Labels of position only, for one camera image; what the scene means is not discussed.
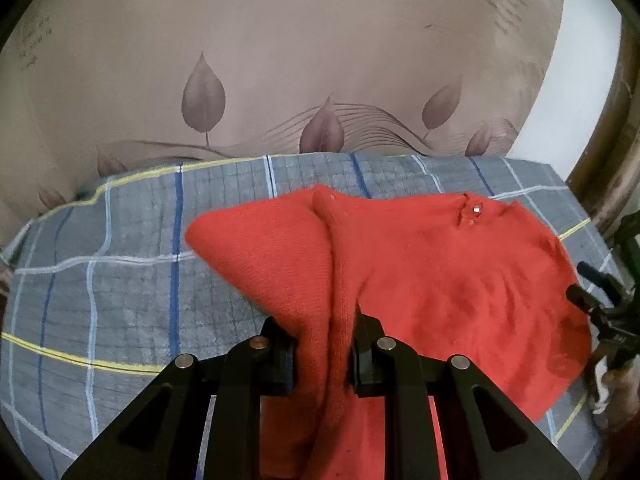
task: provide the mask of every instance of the plaid fabric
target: plaid fabric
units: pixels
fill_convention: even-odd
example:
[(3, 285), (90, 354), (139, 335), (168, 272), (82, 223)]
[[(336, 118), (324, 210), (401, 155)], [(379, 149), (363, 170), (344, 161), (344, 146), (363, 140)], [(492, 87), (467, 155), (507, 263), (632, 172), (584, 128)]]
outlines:
[[(108, 180), (31, 224), (4, 320), (0, 412), (43, 478), (60, 478), (177, 354), (219, 355), (260, 330), (263, 314), (185, 247), (188, 224), (319, 182), (374, 199), (470, 190), (520, 200), (574, 262), (617, 273), (564, 182), (532, 162), (316, 153)], [(584, 478), (599, 450), (585, 398), (578, 381), (537, 423)]]

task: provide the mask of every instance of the beige fabric backdrop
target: beige fabric backdrop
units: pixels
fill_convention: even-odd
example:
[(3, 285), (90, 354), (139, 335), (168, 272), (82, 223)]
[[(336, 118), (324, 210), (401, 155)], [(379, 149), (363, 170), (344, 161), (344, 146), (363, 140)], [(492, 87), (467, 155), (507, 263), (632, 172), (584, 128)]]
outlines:
[(168, 160), (505, 153), (561, 11), (562, 0), (35, 0), (0, 53), (0, 243), (99, 175)]

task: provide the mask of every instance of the white panel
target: white panel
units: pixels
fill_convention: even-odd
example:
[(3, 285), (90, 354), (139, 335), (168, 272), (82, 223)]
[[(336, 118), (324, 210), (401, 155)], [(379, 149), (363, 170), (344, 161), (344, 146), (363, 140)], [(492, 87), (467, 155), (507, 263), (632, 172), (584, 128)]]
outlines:
[(609, 94), (621, 24), (610, 0), (564, 0), (549, 68), (508, 156), (546, 162), (569, 176)]

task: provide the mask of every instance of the folded red fabric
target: folded red fabric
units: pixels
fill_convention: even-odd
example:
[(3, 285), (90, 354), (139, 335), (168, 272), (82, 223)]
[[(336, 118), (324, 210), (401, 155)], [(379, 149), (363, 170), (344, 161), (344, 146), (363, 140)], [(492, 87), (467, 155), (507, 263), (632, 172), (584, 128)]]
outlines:
[(186, 240), (299, 341), (294, 393), (263, 401), (265, 476), (383, 477), (383, 401), (346, 383), (356, 303), (420, 354), (467, 355), (533, 420), (590, 354), (572, 264), (517, 202), (315, 186), (206, 213)]

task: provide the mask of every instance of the metal screw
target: metal screw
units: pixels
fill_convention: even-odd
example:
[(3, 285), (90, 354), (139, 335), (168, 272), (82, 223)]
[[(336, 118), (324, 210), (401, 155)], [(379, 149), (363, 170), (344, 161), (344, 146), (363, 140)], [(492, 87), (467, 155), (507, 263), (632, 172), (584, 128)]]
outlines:
[(469, 359), (467, 359), (463, 355), (454, 355), (451, 358), (451, 364), (458, 370), (466, 370), (467, 368), (469, 368), (471, 361), (469, 361)]
[(396, 347), (396, 342), (390, 337), (381, 337), (376, 344), (383, 350), (393, 350)]
[(269, 346), (269, 340), (263, 335), (257, 335), (249, 339), (249, 346), (254, 350), (262, 350)]
[(189, 368), (193, 365), (193, 356), (191, 354), (180, 354), (175, 358), (174, 364), (178, 368)]

